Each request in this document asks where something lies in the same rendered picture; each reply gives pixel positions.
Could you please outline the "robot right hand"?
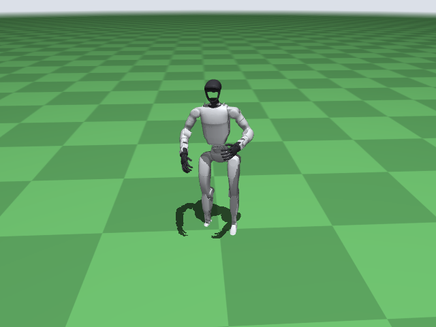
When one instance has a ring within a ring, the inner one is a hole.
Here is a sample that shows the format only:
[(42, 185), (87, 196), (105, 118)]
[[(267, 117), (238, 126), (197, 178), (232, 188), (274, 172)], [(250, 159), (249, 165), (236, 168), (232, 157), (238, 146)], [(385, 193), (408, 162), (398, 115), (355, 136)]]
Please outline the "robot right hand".
[(188, 152), (187, 149), (184, 147), (183, 148), (183, 152), (180, 153), (180, 157), (181, 157), (181, 165), (182, 165), (182, 169), (185, 173), (189, 173), (191, 171), (190, 168), (193, 168), (192, 166), (190, 166), (187, 162), (187, 160), (192, 161), (190, 158), (188, 158)]

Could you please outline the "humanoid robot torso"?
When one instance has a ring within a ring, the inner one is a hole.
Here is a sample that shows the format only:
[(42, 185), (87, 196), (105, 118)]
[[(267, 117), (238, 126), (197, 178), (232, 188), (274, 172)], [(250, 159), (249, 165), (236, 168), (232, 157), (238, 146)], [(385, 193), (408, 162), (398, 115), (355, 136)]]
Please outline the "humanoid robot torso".
[[(228, 136), (230, 134), (230, 116), (228, 115), (228, 105), (223, 103), (218, 108), (210, 108), (206, 104), (201, 107), (200, 118), (202, 123), (202, 130), (204, 137), (211, 148), (211, 159), (213, 161), (222, 163), (225, 162), (222, 158), (226, 155), (221, 155), (222, 153), (227, 153), (228, 151), (221, 151), (228, 149), (228, 146), (224, 145)], [(220, 103), (216, 104), (220, 105)], [(226, 161), (228, 162), (228, 161)]]

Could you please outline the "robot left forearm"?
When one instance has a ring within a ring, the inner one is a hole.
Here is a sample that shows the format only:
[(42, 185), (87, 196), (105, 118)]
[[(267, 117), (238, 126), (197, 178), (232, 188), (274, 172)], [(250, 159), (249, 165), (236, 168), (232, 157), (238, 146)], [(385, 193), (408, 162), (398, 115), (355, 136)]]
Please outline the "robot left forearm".
[(243, 134), (242, 138), (238, 140), (238, 142), (240, 142), (239, 145), (241, 150), (245, 148), (247, 143), (250, 143), (250, 141), (253, 139), (253, 136), (254, 136), (254, 132), (252, 129), (248, 129), (248, 132), (246, 134)]

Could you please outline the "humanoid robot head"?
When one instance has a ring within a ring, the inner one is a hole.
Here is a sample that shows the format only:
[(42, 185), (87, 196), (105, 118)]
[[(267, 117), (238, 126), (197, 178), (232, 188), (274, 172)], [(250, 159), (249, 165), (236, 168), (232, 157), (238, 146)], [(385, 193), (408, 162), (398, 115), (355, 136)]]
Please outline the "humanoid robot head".
[[(209, 80), (206, 83), (206, 85), (204, 87), (204, 90), (205, 90), (205, 93), (206, 93), (207, 100), (212, 104), (212, 105), (208, 105), (208, 107), (210, 107), (210, 108), (218, 108), (218, 107), (220, 107), (221, 104), (220, 105), (216, 105), (216, 104), (220, 103), (218, 99), (219, 99), (219, 95), (220, 95), (220, 91), (221, 91), (221, 83), (218, 80), (215, 80), (215, 79)], [(209, 98), (207, 92), (213, 92), (213, 93), (218, 92), (218, 96), (217, 97)]]

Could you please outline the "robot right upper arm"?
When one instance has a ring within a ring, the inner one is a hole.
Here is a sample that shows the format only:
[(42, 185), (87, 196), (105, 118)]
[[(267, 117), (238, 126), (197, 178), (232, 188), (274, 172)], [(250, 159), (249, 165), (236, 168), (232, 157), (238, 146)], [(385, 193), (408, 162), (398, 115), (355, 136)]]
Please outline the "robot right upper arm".
[(190, 115), (188, 116), (188, 118), (185, 122), (185, 126), (183, 128), (184, 129), (184, 136), (187, 136), (188, 138), (190, 138), (191, 133), (192, 133), (192, 132), (190, 132), (190, 130), (194, 126), (195, 122), (197, 121), (196, 118), (200, 117), (200, 110), (201, 110), (201, 107), (196, 107), (190, 112)]

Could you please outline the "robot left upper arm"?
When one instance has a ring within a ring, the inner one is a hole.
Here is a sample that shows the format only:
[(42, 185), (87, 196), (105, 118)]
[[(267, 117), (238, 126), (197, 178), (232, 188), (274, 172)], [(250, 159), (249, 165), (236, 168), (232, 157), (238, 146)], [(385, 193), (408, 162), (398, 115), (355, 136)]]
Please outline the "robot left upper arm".
[(248, 129), (251, 129), (251, 128), (250, 128), (247, 120), (242, 115), (240, 109), (237, 107), (228, 106), (227, 110), (228, 110), (228, 115), (230, 116), (230, 118), (235, 119), (235, 121), (237, 122), (239, 127), (241, 127), (243, 129), (242, 134), (246, 134), (248, 132)]

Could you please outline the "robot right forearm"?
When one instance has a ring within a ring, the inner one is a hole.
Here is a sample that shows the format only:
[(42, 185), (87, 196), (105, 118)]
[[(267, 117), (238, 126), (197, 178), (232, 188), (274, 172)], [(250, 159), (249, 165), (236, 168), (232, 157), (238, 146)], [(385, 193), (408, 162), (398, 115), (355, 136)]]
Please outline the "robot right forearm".
[(187, 149), (187, 152), (188, 152), (189, 138), (187, 136), (184, 136), (184, 129), (182, 129), (182, 131), (181, 131), (179, 140), (180, 140), (180, 151), (179, 151), (179, 153), (183, 152), (183, 148), (184, 147)]

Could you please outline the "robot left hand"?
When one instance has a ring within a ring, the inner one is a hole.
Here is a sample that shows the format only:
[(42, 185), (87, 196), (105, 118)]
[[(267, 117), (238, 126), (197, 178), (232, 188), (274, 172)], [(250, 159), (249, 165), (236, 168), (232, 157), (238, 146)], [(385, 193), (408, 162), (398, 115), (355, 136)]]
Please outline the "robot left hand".
[[(230, 148), (221, 150), (221, 151), (228, 151), (227, 153), (221, 154), (221, 155), (226, 155), (226, 156), (223, 156), (222, 158), (229, 157), (227, 159), (224, 159), (224, 161), (230, 160), (231, 158), (233, 158), (237, 154), (237, 152), (240, 151), (239, 144), (240, 144), (240, 142), (236, 142), (235, 144), (225, 144), (226, 146), (230, 146)], [(227, 154), (229, 154), (229, 155), (227, 155)]]

